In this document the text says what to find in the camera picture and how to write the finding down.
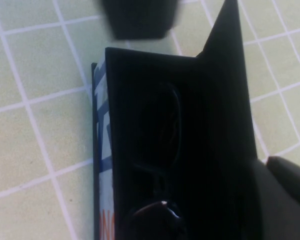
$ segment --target white grout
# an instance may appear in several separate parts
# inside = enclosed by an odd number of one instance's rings
[[[67,94],[73,94],[73,93],[78,93],[78,92],[82,92],[85,91],[86,88],[84,86],[80,86],[80,87],[76,87],[76,88],[72,88],[72,89],[68,89],[68,90],[63,90],[63,91],[59,91],[56,93],[52,93],[49,95],[45,95],[45,96],[40,96],[34,99],[29,100],[30,104],[37,104],[37,103],[41,103],[41,102],[45,102],[54,98],[58,98]]]
[[[60,26],[61,26],[60,22],[46,23],[46,24],[40,24],[40,25],[27,26],[27,27],[7,30],[7,31],[4,31],[3,34],[4,35],[20,34],[20,33],[30,32],[30,31],[34,31],[34,30],[55,28],[55,27],[60,27]]]
[[[76,164],[74,164],[72,166],[68,166],[68,167],[66,167],[64,169],[56,171],[55,175],[58,177],[58,176],[61,176],[63,174],[66,174],[66,173],[73,172],[74,170],[77,170],[77,169],[82,168],[84,166],[93,164],[93,162],[94,162],[94,160],[92,158],[90,158],[88,160],[85,160],[85,161],[81,161],[81,162],[76,163]]]
[[[24,190],[24,189],[31,188],[31,187],[33,187],[35,185],[41,184],[41,183],[46,182],[46,181],[48,181],[50,179],[51,179],[51,176],[50,175],[46,175],[46,176],[42,176],[42,177],[33,179],[33,180],[31,180],[29,182],[26,182],[24,184],[21,184],[19,186],[15,186],[15,187],[12,187],[10,189],[1,191],[0,192],[0,198],[9,196],[11,194],[14,194],[14,193],[19,192],[19,191]]]
[[[172,36],[172,39],[173,39],[173,42],[174,42],[174,45],[175,45],[175,47],[176,47],[176,50],[177,50],[178,54],[179,54],[180,56],[182,56],[183,54],[182,54],[181,47],[180,47],[180,45],[179,45],[179,42],[178,42],[178,39],[177,39],[177,36],[176,36],[175,31],[174,31],[173,29],[171,29],[171,30],[170,30],[170,34],[171,34],[171,36]]]
[[[283,28],[284,28],[284,31],[287,33],[287,37],[288,37],[288,39],[289,39],[289,41],[290,41],[290,43],[291,43],[291,46],[292,46],[292,48],[293,48],[293,52],[294,52],[294,54],[296,55],[296,58],[298,59],[298,61],[299,61],[299,63],[300,63],[300,55],[298,54],[297,49],[296,49],[296,46],[295,46],[294,42],[292,41],[291,35],[290,35],[290,33],[289,33],[288,29],[287,29],[287,26],[286,26],[286,24],[285,24],[285,22],[284,22],[284,20],[283,20],[283,18],[282,18],[282,16],[281,16],[281,13],[280,13],[280,11],[279,11],[279,8],[278,8],[278,6],[277,6],[277,3],[276,3],[275,0],[272,0],[272,3],[273,3],[273,5],[274,5],[274,8],[275,8],[276,13],[277,13],[278,16],[279,16],[279,19],[280,19],[280,22],[281,22],[281,24],[282,24],[282,26],[283,26]]]
[[[66,24],[66,25],[77,24],[77,23],[81,23],[81,22],[103,19],[103,18],[104,18],[103,15],[85,16],[85,17],[80,17],[80,18],[75,18],[75,19],[64,21],[64,24]]]
[[[75,48],[74,43],[72,42],[72,39],[70,37],[69,32],[68,32],[67,26],[66,26],[65,21],[64,21],[64,17],[62,16],[62,13],[60,11],[60,8],[59,8],[57,0],[52,0],[52,2],[53,2],[53,5],[54,5],[56,14],[58,16],[58,19],[59,19],[59,21],[61,23],[61,27],[62,27],[63,33],[65,35],[65,38],[66,38],[66,40],[67,40],[67,42],[69,44],[69,47],[71,49],[71,52],[73,54],[75,63],[77,65],[78,69],[79,69],[83,85],[85,87],[86,93],[88,94],[88,97],[89,97],[89,100],[90,100],[90,104],[92,105],[92,92],[89,89],[87,77],[85,75],[85,72],[84,72],[84,69],[82,67],[82,64],[81,64],[81,62],[79,60],[79,56],[78,56],[77,50]]]
[[[27,95],[26,95],[25,89],[23,87],[23,84],[21,82],[21,79],[20,79],[20,76],[19,76],[16,64],[15,64],[15,61],[13,59],[13,55],[12,55],[10,47],[8,45],[8,41],[7,41],[6,36],[4,35],[3,32],[4,31],[3,31],[3,28],[2,28],[2,25],[1,25],[1,22],[0,22],[0,38],[1,38],[1,41],[2,41],[2,44],[3,44],[3,48],[4,48],[4,51],[5,51],[5,54],[6,54],[7,58],[8,58],[8,62],[10,64],[10,67],[11,67],[11,70],[12,70],[12,73],[13,73],[13,76],[14,76],[17,88],[18,88],[19,93],[21,95],[22,102],[23,102],[23,104],[25,106],[25,109],[26,109],[26,112],[28,114],[31,126],[32,126],[33,131],[34,131],[34,135],[36,137],[36,140],[37,140],[37,142],[39,144],[41,153],[43,155],[43,159],[44,159],[45,165],[46,165],[46,167],[48,169],[49,174],[52,175],[54,173],[54,169],[53,169],[51,160],[49,159],[48,152],[46,150],[46,146],[45,146],[44,141],[42,139],[42,136],[41,136],[41,134],[39,132],[39,128],[37,126],[37,123],[36,123],[34,114],[32,112],[32,109],[30,108],[30,104],[29,104],[29,101],[27,99]],[[65,222],[66,222],[66,224],[67,224],[67,226],[69,228],[71,238],[72,238],[72,240],[77,240],[77,236],[76,236],[76,233],[74,231],[74,227],[72,225],[72,222],[71,222],[68,210],[66,208],[65,200],[64,200],[64,198],[62,196],[62,192],[61,192],[60,186],[59,186],[59,184],[58,184],[58,182],[57,182],[57,180],[56,180],[55,177],[52,177],[51,180],[52,180],[52,184],[53,184],[53,187],[55,189],[55,192],[56,192],[57,199],[58,199],[58,201],[60,203],[60,207],[61,207],[64,219],[65,219]]]
[[[292,35],[292,34],[295,34],[295,33],[300,33],[300,28],[297,28],[297,29],[291,30],[291,31],[287,31],[287,32],[282,32],[282,33],[275,34],[275,35],[272,35],[272,36],[267,36],[267,37],[251,40],[251,41],[245,41],[243,43],[243,45],[246,46],[246,45],[250,45],[250,44],[262,43],[262,42],[265,42],[265,41],[269,41],[269,40],[272,40],[272,39],[277,39],[277,38],[284,37],[284,36],[287,36],[287,35]]]
[[[181,0],[181,4],[191,4],[191,3],[197,3],[198,0]]]
[[[280,88],[279,90],[274,90],[274,91],[271,91],[271,92],[268,92],[264,95],[260,95],[260,96],[256,96],[254,98],[251,98],[250,99],[250,103],[255,103],[255,102],[258,102],[262,99],[265,99],[267,97],[270,97],[270,96],[273,96],[273,95],[276,95],[278,93],[283,93],[284,91],[287,91],[287,90],[290,90],[290,89],[293,89],[297,86],[300,86],[300,81],[299,82],[296,82],[296,83],[293,83],[291,85],[288,85],[288,86],[285,86],[283,88]]]
[[[284,31],[287,33],[287,32],[288,32],[288,29],[287,29],[287,26],[286,26],[286,24],[285,24],[285,22],[284,22],[284,20],[283,20],[283,18],[282,18],[282,16],[281,16],[281,13],[280,13],[280,11],[279,11],[279,8],[278,8],[278,6],[277,6],[277,3],[276,3],[275,0],[272,0],[272,3],[273,3],[273,6],[274,6],[274,8],[275,8],[275,11],[276,11],[277,15],[279,16],[280,22],[281,22],[281,24],[283,25]],[[296,55],[296,58],[298,59],[298,61],[299,61],[299,63],[300,63],[300,55],[298,54],[298,52],[297,52],[297,50],[296,50],[296,47],[295,47],[294,42],[292,41],[291,35],[288,34],[287,37],[288,37],[288,39],[289,39],[289,41],[290,41],[290,43],[291,43],[291,46],[292,46],[292,48],[293,48],[293,52],[294,52],[294,54]],[[286,107],[286,111],[288,112],[288,115],[291,115],[291,113],[289,112],[288,107]],[[290,116],[290,118],[291,118],[291,122],[292,122],[293,128],[294,128],[294,130],[295,130],[295,133],[296,133],[296,135],[297,135],[297,138],[298,138],[298,140],[299,140],[299,142],[300,142],[300,135],[299,135],[299,132],[297,131],[297,127],[295,126],[295,123],[294,123],[294,121],[293,121],[292,116]]]
[[[93,160],[91,158],[91,159],[76,163],[72,166],[66,167],[64,169],[58,170],[53,174],[48,174],[48,175],[45,175],[45,176],[42,176],[42,177],[38,177],[38,178],[33,179],[31,181],[28,181],[26,183],[23,183],[23,184],[20,184],[18,186],[15,186],[15,187],[9,188],[7,190],[1,191],[0,192],[0,198],[7,197],[7,196],[9,196],[11,194],[14,194],[14,193],[17,193],[21,190],[28,189],[28,188],[34,187],[36,185],[42,184],[46,181],[51,180],[52,178],[59,177],[59,176],[62,176],[63,174],[73,172],[73,171],[75,171],[79,168],[90,165],[92,163],[93,163]]]
[[[207,4],[206,4],[205,0],[200,0],[200,2],[201,2],[201,5],[202,5],[202,7],[203,7],[203,9],[205,11],[206,18],[208,19],[209,24],[210,24],[210,26],[212,28],[214,26],[214,21],[212,20],[212,17],[211,17],[211,14],[209,12],[209,9],[207,7]]]
[[[25,105],[22,102],[7,105],[7,106],[3,106],[3,107],[0,107],[0,113],[6,112],[6,111],[9,111],[9,110],[13,110],[13,109],[19,109],[19,108],[22,108],[24,106]]]
[[[243,14],[244,14],[244,16],[245,16],[245,18],[246,18],[246,20],[247,20],[248,25],[250,26],[250,29],[251,29],[251,31],[252,31],[252,33],[253,33],[253,35],[254,35],[254,38],[255,38],[255,39],[258,39],[257,33],[256,33],[254,27],[253,27],[252,24],[251,24],[251,21],[250,21],[250,19],[249,19],[249,17],[248,17],[248,14],[247,14],[247,12],[246,12],[246,9],[245,9],[245,7],[244,7],[244,5],[243,5],[243,3],[242,3],[241,0],[239,0],[239,4],[241,5],[242,12],[243,12]],[[273,73],[273,71],[272,71],[272,68],[271,68],[271,66],[270,66],[269,60],[268,60],[268,58],[267,58],[267,56],[266,56],[266,54],[265,54],[265,51],[264,51],[264,49],[263,49],[261,43],[258,42],[258,45],[259,45],[260,51],[261,51],[261,53],[262,53],[262,55],[263,55],[263,58],[264,58],[264,60],[265,60],[265,63],[266,63],[266,65],[267,65],[267,68],[268,68],[268,70],[269,70],[269,72],[270,72],[270,74],[271,74],[271,76],[272,76],[272,78],[273,78],[273,80],[274,80],[274,83],[275,83],[276,88],[277,88],[277,90],[278,90],[278,93],[279,93],[279,95],[280,95],[280,97],[281,97],[281,100],[282,100],[282,102],[283,102],[283,105],[284,105],[284,108],[285,108],[285,110],[286,110],[286,112],[287,112],[287,115],[288,115],[288,117],[289,117],[289,119],[290,119],[290,122],[291,122],[291,124],[292,124],[293,129],[294,129],[294,132],[295,132],[295,134],[296,134],[296,136],[297,136],[297,138],[298,138],[298,142],[300,143],[300,135],[299,135],[299,132],[298,132],[297,127],[296,127],[296,124],[295,124],[295,122],[294,122],[294,120],[293,120],[293,118],[292,118],[292,116],[291,116],[291,113],[290,113],[290,111],[289,111],[289,109],[288,109],[286,100],[284,99],[283,94],[282,94],[282,92],[280,91],[280,87],[279,87],[278,81],[277,81],[277,79],[276,79],[276,77],[275,77],[275,75],[274,75],[274,73]]]

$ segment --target black eyeglass case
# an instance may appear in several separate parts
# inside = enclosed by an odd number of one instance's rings
[[[109,47],[92,76],[95,239],[120,240],[127,214],[154,197],[152,177],[133,162],[140,109],[161,83],[180,95],[179,161],[168,192],[189,239],[241,239],[241,172],[257,152],[237,1],[225,1],[197,57]]]

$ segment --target tile grout line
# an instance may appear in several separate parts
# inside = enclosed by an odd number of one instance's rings
[[[254,97],[254,98],[251,98],[251,99],[250,99],[250,103],[258,102],[258,101],[260,101],[260,100],[262,100],[262,99],[265,99],[265,98],[268,98],[268,97],[270,97],[270,96],[276,95],[276,94],[278,94],[278,93],[280,93],[280,92],[281,92],[281,93],[282,93],[282,92],[285,92],[285,91],[287,91],[287,90],[293,89],[293,88],[298,87],[298,86],[300,86],[300,81],[298,81],[298,82],[296,82],[296,83],[293,83],[293,84],[291,84],[291,85],[282,87],[282,88],[280,88],[279,90],[274,90],[274,91],[268,92],[268,93],[266,93],[266,94],[263,94],[263,95],[260,95],[260,96],[256,96],[256,97]]]
[[[211,17],[211,15],[210,15],[210,12],[209,12],[209,9],[208,9],[208,7],[207,7],[207,4],[206,4],[205,0],[200,0],[200,2],[201,2],[201,5],[202,5],[202,7],[203,7],[203,9],[204,9],[206,18],[208,19],[209,24],[210,24],[210,26],[211,26],[211,28],[212,28],[212,27],[214,26],[214,21],[212,20],[212,17]]]
[[[22,191],[24,189],[28,189],[28,188],[34,187],[36,185],[42,184],[46,181],[51,180],[52,178],[59,177],[59,176],[62,176],[64,174],[67,174],[67,173],[71,173],[71,172],[73,172],[77,169],[80,169],[80,168],[85,167],[85,166],[90,165],[90,164],[93,164],[93,159],[92,158],[90,158],[88,160],[85,160],[85,161],[82,161],[82,162],[79,162],[79,163],[76,163],[74,165],[68,166],[66,168],[60,169],[60,170],[54,172],[53,174],[48,174],[48,175],[45,175],[45,176],[41,176],[41,177],[35,178],[33,180],[30,180],[28,182],[22,183],[18,186],[11,187],[7,190],[4,190],[4,191],[0,192],[0,199],[4,198],[4,197],[7,197],[11,194],[17,193],[19,191]]]
[[[173,28],[170,30],[170,34],[171,34],[171,36],[172,36],[172,39],[173,39],[174,45],[175,45],[175,47],[176,47],[176,50],[177,50],[177,52],[178,52],[178,55],[179,55],[179,56],[182,56],[183,54],[182,54],[182,51],[181,51],[181,47],[180,47],[180,45],[179,45],[179,42],[178,42],[176,33],[175,33],[175,31],[173,30]]]
[[[92,105],[92,92],[89,89],[87,77],[85,75],[84,69],[83,69],[82,64],[80,62],[77,50],[76,50],[75,45],[74,45],[74,43],[73,43],[73,41],[72,41],[72,39],[70,37],[69,31],[68,31],[67,26],[65,24],[65,21],[64,21],[64,18],[62,16],[62,13],[60,11],[60,8],[59,8],[57,0],[52,0],[52,3],[53,3],[53,6],[55,8],[55,11],[56,11],[56,14],[58,16],[58,19],[59,19],[59,21],[61,23],[61,27],[62,27],[63,33],[65,35],[65,38],[66,38],[66,40],[68,42],[68,45],[69,45],[69,47],[71,49],[71,52],[72,52],[72,55],[74,57],[75,63],[76,63],[76,65],[78,67],[78,70],[80,72],[80,76],[81,76],[83,85],[85,87],[86,93],[88,94],[90,104]]]
[[[11,53],[8,41],[7,41],[6,36],[4,35],[3,32],[4,31],[3,31],[3,28],[2,28],[2,25],[1,25],[1,22],[0,22],[0,38],[1,38],[1,41],[2,41],[2,44],[3,44],[3,47],[4,47],[5,54],[6,54],[7,58],[8,58],[8,61],[9,61],[10,67],[11,67],[11,71],[13,73],[13,76],[14,76],[17,88],[18,88],[19,93],[20,93],[21,98],[22,98],[22,102],[25,105],[25,109],[26,109],[26,112],[28,114],[30,123],[32,125],[32,128],[33,128],[36,140],[37,140],[37,142],[39,144],[41,153],[43,155],[43,159],[44,159],[45,165],[47,167],[48,172],[50,174],[53,174],[54,170],[53,170],[53,166],[52,166],[51,160],[49,159],[49,156],[48,156],[48,153],[47,153],[47,150],[46,150],[46,146],[45,146],[44,141],[42,139],[42,136],[41,136],[41,134],[39,132],[39,128],[37,126],[37,123],[36,123],[34,114],[32,112],[32,109],[30,108],[30,104],[28,102],[25,89],[23,87],[23,84],[21,82],[19,73],[17,71],[17,67],[16,67],[16,64],[14,62],[14,59],[13,59],[13,56],[12,56],[12,53]],[[59,204],[61,206],[61,210],[62,210],[64,219],[65,219],[65,222],[66,222],[66,224],[67,224],[67,226],[69,228],[71,238],[73,240],[77,240],[77,237],[76,237],[73,225],[71,223],[71,219],[70,219],[69,213],[68,213],[66,205],[65,205],[65,200],[64,200],[64,198],[62,196],[62,192],[61,192],[60,186],[59,186],[59,184],[58,184],[58,182],[57,182],[57,180],[56,180],[55,177],[53,177],[51,180],[52,180],[52,184],[53,184],[54,190],[56,192]]]
[[[241,0],[239,0],[239,4],[241,5],[242,12],[243,12],[243,14],[244,14],[244,16],[245,16],[245,18],[246,18],[246,20],[247,20],[247,23],[248,23],[249,26],[250,26],[250,29],[251,29],[251,31],[252,31],[252,33],[253,33],[253,35],[254,35],[254,38],[255,38],[255,39],[258,39],[257,33],[256,33],[255,29],[253,28],[253,26],[252,26],[252,24],[251,24],[251,21],[250,21],[250,19],[249,19],[249,17],[248,17],[248,14],[247,14],[247,12],[246,12],[246,9],[245,9],[245,7],[244,7],[244,5],[243,5],[243,3],[242,3]],[[261,46],[261,43],[260,43],[260,42],[258,42],[258,45],[259,45],[260,51],[261,51],[261,53],[262,53],[262,56],[263,56],[263,58],[264,58],[264,60],[265,60],[265,63],[266,63],[266,65],[267,65],[267,67],[268,67],[268,70],[269,70],[269,72],[270,72],[270,75],[272,76],[272,78],[273,78],[273,80],[274,80],[274,83],[275,83],[275,85],[276,85],[276,88],[279,90],[279,89],[280,89],[279,84],[278,84],[278,82],[277,82],[277,79],[276,79],[276,77],[275,77],[273,71],[272,71],[272,68],[271,68],[270,63],[269,63],[269,61],[268,61],[268,58],[267,58],[267,56],[266,56],[266,54],[265,54],[265,51],[264,51],[263,47]],[[292,127],[293,127],[293,129],[294,129],[294,132],[295,132],[296,137],[297,137],[297,139],[298,139],[298,142],[300,143],[300,135],[299,135],[299,132],[298,132],[298,130],[297,130],[296,124],[295,124],[295,122],[294,122],[294,120],[293,120],[293,118],[292,118],[292,116],[291,116],[291,113],[289,112],[289,109],[288,109],[286,100],[284,99],[284,96],[283,96],[282,92],[279,91],[279,95],[280,95],[281,100],[282,100],[282,102],[283,102],[285,111],[286,111],[286,113],[287,113],[287,115],[288,115],[288,117],[289,117],[289,120],[290,120],[290,122],[291,122],[291,124],[292,124]]]
[[[279,19],[280,19],[280,22],[281,22],[281,24],[282,24],[282,26],[283,26],[283,28],[284,28],[284,31],[285,31],[286,33],[288,33],[287,26],[286,26],[286,24],[285,24],[285,22],[284,22],[284,20],[283,20],[283,18],[282,18],[282,16],[281,16],[281,13],[280,13],[280,11],[279,11],[279,8],[278,8],[278,5],[277,5],[276,1],[275,1],[275,0],[272,0],[272,4],[273,4],[273,6],[274,6],[274,8],[275,8],[275,11],[276,11],[276,13],[277,13]],[[287,37],[288,37],[288,39],[289,39],[289,41],[290,41],[290,43],[291,43],[291,45],[292,45],[294,54],[296,55],[296,58],[298,59],[298,61],[299,61],[299,63],[300,63],[300,55],[298,54],[298,52],[297,52],[297,50],[296,50],[296,46],[295,46],[294,42],[292,41],[292,38],[291,38],[290,33],[287,34]],[[289,112],[288,106],[286,107],[286,111],[288,112],[288,115],[291,115],[291,113]],[[295,128],[295,133],[297,134],[298,140],[299,140],[299,142],[300,142],[300,135],[299,135],[299,132],[297,131],[297,127],[294,126],[293,128]]]
[[[72,89],[68,89],[68,90],[63,90],[63,91],[59,91],[59,92],[55,92],[49,95],[45,95],[45,96],[40,96],[37,98],[33,98],[28,100],[30,105],[33,104],[38,104],[38,103],[42,103],[45,101],[49,101],[58,97],[62,97],[68,94],[74,94],[74,93],[79,93],[82,91],[85,91],[85,87],[84,86],[80,86],[80,87],[76,87],[76,88],[72,88]],[[13,110],[13,109],[19,109],[19,108],[23,108],[25,106],[25,104],[23,102],[18,102],[18,103],[13,103],[10,105],[6,105],[6,106],[2,106],[0,107],[0,113],[2,112],[7,112],[9,110]]]
[[[276,14],[279,16],[279,19],[280,19],[280,22],[281,22],[281,24],[282,24],[282,26],[283,26],[283,28],[284,28],[284,31],[287,33],[287,37],[288,37],[288,39],[289,39],[289,41],[290,41],[290,44],[291,44],[291,46],[292,46],[292,48],[293,48],[293,52],[294,52],[294,54],[296,55],[296,58],[298,59],[298,61],[299,61],[299,63],[300,63],[300,55],[299,55],[299,53],[297,52],[297,49],[296,49],[296,46],[295,46],[294,42],[292,41],[291,34],[289,33],[289,31],[288,31],[288,29],[287,29],[287,26],[286,26],[286,24],[285,24],[285,22],[284,22],[284,20],[283,20],[283,18],[282,18],[282,16],[281,16],[281,13],[280,13],[280,11],[279,11],[279,8],[278,8],[278,5],[277,5],[276,1],[275,1],[275,0],[272,0],[272,4],[273,4],[273,6],[274,6],[274,8],[275,8]]]

